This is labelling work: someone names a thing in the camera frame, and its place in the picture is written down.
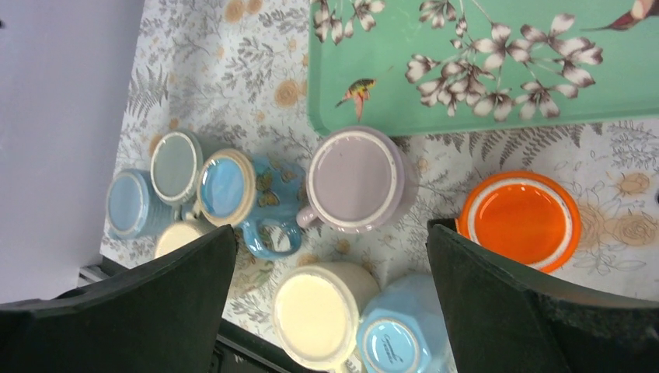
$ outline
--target lavender mug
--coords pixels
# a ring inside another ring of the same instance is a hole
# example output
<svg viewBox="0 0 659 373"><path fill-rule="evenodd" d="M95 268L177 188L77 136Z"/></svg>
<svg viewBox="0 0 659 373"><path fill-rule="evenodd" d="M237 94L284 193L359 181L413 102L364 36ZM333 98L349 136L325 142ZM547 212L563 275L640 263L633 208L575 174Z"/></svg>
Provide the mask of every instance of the lavender mug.
<svg viewBox="0 0 659 373"><path fill-rule="evenodd" d="M334 132L313 156L306 180L309 206L300 227L319 221L346 233L394 223L414 205L417 171L385 134L353 126Z"/></svg>

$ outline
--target light blue mug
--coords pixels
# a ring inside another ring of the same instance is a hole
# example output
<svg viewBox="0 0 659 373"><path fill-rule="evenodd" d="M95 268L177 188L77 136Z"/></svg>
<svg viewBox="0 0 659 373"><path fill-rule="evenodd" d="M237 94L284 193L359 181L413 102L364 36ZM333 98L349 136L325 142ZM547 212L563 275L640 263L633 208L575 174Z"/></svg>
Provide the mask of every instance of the light blue mug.
<svg viewBox="0 0 659 373"><path fill-rule="evenodd" d="M209 222L241 228L254 256L281 259L297 252L302 244L295 217L305 196L304 178L304 170L294 163L223 149L204 163L197 200ZM259 230L268 225L284 231L290 243L288 251L274 251L263 243Z"/></svg>
<svg viewBox="0 0 659 373"><path fill-rule="evenodd" d="M362 313L357 348L369 372L449 371L451 345L432 276L405 276L373 298Z"/></svg>
<svg viewBox="0 0 659 373"><path fill-rule="evenodd" d="M148 171L124 169L114 177L106 198L112 239L159 235L175 220L175 211L155 194Z"/></svg>

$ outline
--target tray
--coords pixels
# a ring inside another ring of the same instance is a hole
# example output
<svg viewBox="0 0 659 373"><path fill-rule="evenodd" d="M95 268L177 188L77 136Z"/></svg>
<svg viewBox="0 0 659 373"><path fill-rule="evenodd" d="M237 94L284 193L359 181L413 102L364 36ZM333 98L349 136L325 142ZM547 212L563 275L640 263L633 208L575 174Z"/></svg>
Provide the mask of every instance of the tray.
<svg viewBox="0 0 659 373"><path fill-rule="evenodd" d="M312 0L309 120L409 135L657 115L654 1Z"/></svg>

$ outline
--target floral tablecloth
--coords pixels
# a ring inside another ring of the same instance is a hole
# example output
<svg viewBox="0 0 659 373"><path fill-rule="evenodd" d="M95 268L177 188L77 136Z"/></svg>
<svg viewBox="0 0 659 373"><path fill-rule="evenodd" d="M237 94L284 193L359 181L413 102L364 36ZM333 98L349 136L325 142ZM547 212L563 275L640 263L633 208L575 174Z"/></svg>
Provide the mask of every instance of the floral tablecloth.
<svg viewBox="0 0 659 373"><path fill-rule="evenodd" d="M305 108L308 9L309 0L147 0L116 172L147 169L155 144L178 127L307 166L319 141ZM299 253L276 262L264 286L227 303L224 318L278 344L270 302L293 267L349 260L383 287L429 272L426 220L457 216L483 178L513 169L552 177L578 203L581 245L557 277L659 300L659 120L492 128L396 138L422 175L413 210L369 234L308 232ZM101 253L135 267L153 258L154 243L105 236Z"/></svg>

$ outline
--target gray wall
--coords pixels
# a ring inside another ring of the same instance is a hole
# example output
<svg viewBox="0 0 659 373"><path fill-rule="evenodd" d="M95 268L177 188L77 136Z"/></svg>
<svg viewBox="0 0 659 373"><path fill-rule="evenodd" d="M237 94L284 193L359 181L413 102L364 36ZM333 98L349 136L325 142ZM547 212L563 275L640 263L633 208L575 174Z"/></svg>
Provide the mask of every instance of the gray wall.
<svg viewBox="0 0 659 373"><path fill-rule="evenodd" d="M144 0L0 0L0 303L100 261Z"/></svg>

